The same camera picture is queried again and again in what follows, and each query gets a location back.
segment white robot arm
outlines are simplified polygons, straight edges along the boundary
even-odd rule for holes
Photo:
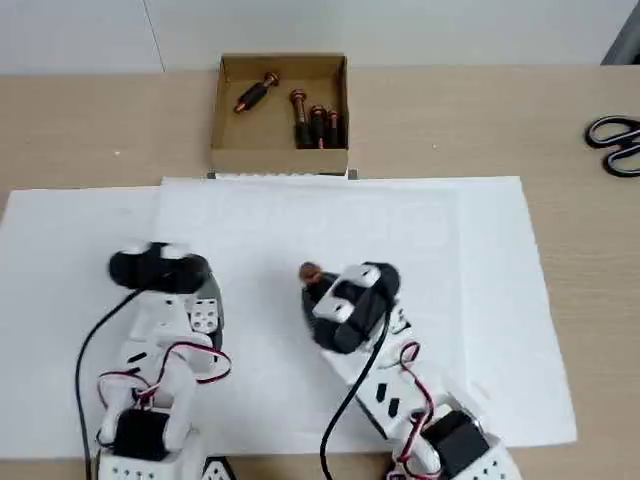
[[[114,255],[109,270],[116,283],[145,291],[114,370],[98,379],[107,409],[97,435],[99,479],[199,480],[205,456],[191,423],[196,387],[231,369],[220,350],[220,290],[204,258],[161,243]],[[225,468],[215,478],[232,478]]]
[[[394,267],[365,263],[338,276],[306,263],[300,277],[303,310],[322,355],[347,385],[361,381],[360,405],[394,445],[388,479],[521,479],[473,399],[419,358],[420,343],[396,301]]]

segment open cardboard box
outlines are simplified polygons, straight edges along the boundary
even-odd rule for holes
[[[251,110],[234,113],[236,101],[266,72],[280,83]],[[298,150],[289,94],[301,88],[311,106],[333,108],[342,117],[345,148]],[[344,174],[348,163],[347,60],[339,54],[223,55],[214,112],[211,160],[222,173]]]

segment scissors handle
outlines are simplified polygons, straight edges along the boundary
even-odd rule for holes
[[[597,130],[604,125],[623,125],[627,130],[622,133],[611,135],[610,137],[600,138],[596,135]],[[614,145],[624,147],[631,143],[635,138],[640,137],[640,121],[633,118],[623,117],[621,115],[610,115],[602,117],[591,123],[584,131],[584,141],[591,148],[606,148]]]
[[[618,160],[640,153],[640,143],[628,143],[626,147],[610,153],[602,159],[602,167],[607,173],[616,177],[640,177],[640,168],[620,168],[616,165]]]

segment red and white wire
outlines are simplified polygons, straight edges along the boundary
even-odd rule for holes
[[[104,406],[104,408],[107,408],[109,405],[107,404],[107,401],[105,400],[104,395],[102,394],[102,381],[105,378],[109,378],[109,377],[129,378],[129,379],[135,380],[136,382],[139,382],[141,384],[139,388],[137,388],[136,390],[143,391],[151,387],[151,385],[149,385],[149,382],[147,382],[140,375],[136,375],[135,373],[120,372],[116,370],[104,372],[103,374],[98,376],[98,384],[97,384],[98,396],[100,397],[100,401],[102,402],[102,405]]]
[[[420,381],[418,376],[413,372],[413,370],[411,370],[411,367],[408,365],[408,363],[416,360],[419,353],[420,353],[420,343],[416,341],[407,343],[400,350],[400,367],[402,368],[403,371],[409,373],[409,375],[411,375],[411,377],[413,378],[413,382],[415,386],[418,387],[418,390],[420,390],[420,392],[425,398],[427,408],[423,412],[421,412],[420,415],[415,420],[415,422],[413,422],[413,428],[411,429],[409,438],[407,438],[407,441],[404,444],[404,447],[402,448],[400,455],[396,459],[396,462],[400,463],[403,466],[405,472],[411,478],[414,478],[416,480],[436,480],[437,478],[440,477],[441,470],[438,470],[437,472],[433,472],[433,473],[414,473],[409,468],[409,460],[411,459],[413,445],[416,439],[418,438],[418,436],[420,435],[420,433],[422,432],[422,430],[424,429],[425,425],[427,425],[433,419],[433,415],[435,413],[435,404],[433,402],[433,398],[431,397],[431,394],[429,393],[427,388],[424,386],[424,384]]]
[[[193,343],[193,342],[176,342],[174,344],[172,344],[169,348],[167,348],[166,352],[164,353],[164,357],[162,359],[162,366],[160,367],[160,373],[158,374],[158,379],[156,380],[156,382],[153,385],[150,385],[149,388],[147,388],[146,390],[139,392],[138,394],[138,398],[140,398],[141,400],[147,400],[150,397],[153,397],[153,395],[155,395],[156,391],[158,390],[158,388],[160,387],[160,383],[162,382],[162,378],[164,377],[165,374],[165,369],[167,366],[167,361],[169,360],[169,355],[172,353],[172,351],[176,348],[179,347],[188,347],[188,348],[193,348],[194,350],[200,350],[202,352],[207,352],[210,353],[211,355],[214,355],[215,357],[218,358],[224,358],[227,363],[228,363],[228,367],[227,369],[218,374],[218,375],[214,375],[213,377],[205,377],[205,378],[196,378],[196,382],[198,382],[198,384],[200,385],[204,385],[204,384],[208,384],[208,383],[214,383],[217,381],[222,380],[223,378],[227,377],[230,373],[231,373],[231,358],[229,358],[229,356],[216,349],[213,347],[206,347],[204,345],[200,345],[198,343]]]
[[[136,375],[134,373],[129,373],[126,371],[109,371],[109,372],[105,372],[103,374],[101,374],[98,377],[98,396],[100,397],[100,401],[102,402],[102,405],[104,405],[105,408],[108,407],[108,404],[104,398],[104,395],[102,394],[102,381],[105,378],[108,377],[122,377],[122,378],[129,378],[132,380],[136,380],[137,382],[139,382],[140,385],[138,385],[138,387],[136,388],[135,386],[132,386],[132,388],[134,388],[136,390],[136,395],[137,398],[140,401],[148,401],[150,400],[156,393],[156,391],[158,390],[158,388],[160,387],[160,383],[162,382],[162,379],[164,377],[165,374],[165,370],[166,370],[166,366],[167,366],[167,361],[169,360],[169,355],[171,354],[171,352],[178,348],[178,347],[187,347],[187,348],[193,348],[195,350],[200,350],[203,352],[207,352],[210,353],[216,357],[221,357],[224,358],[227,363],[228,363],[228,367],[227,369],[218,374],[218,375],[214,375],[213,377],[205,377],[205,378],[196,378],[196,382],[200,385],[204,385],[204,384],[208,384],[208,383],[214,383],[217,382],[219,380],[222,380],[223,378],[227,377],[230,373],[231,373],[231,358],[229,358],[229,356],[212,347],[206,347],[204,345],[200,345],[197,343],[192,343],[192,342],[176,342],[174,344],[172,344],[169,348],[167,348],[164,357],[162,358],[162,365],[160,367],[160,373],[158,374],[158,379],[156,380],[156,382],[151,385],[149,382],[147,382],[144,378],[142,378],[139,375]]]

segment table surface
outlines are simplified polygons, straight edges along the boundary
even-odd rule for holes
[[[640,187],[606,175],[603,152],[587,148],[581,135],[599,115],[639,114],[640,69],[349,75],[350,162],[362,177],[522,177],[579,430],[574,445],[514,451],[524,477],[635,479]],[[213,72],[0,78],[0,191],[203,175],[215,80]],[[386,459],[335,455],[330,463],[336,479],[371,480]],[[322,478],[314,455],[233,458],[232,465],[239,479]],[[16,480],[82,473],[78,460],[0,462],[0,477]]]

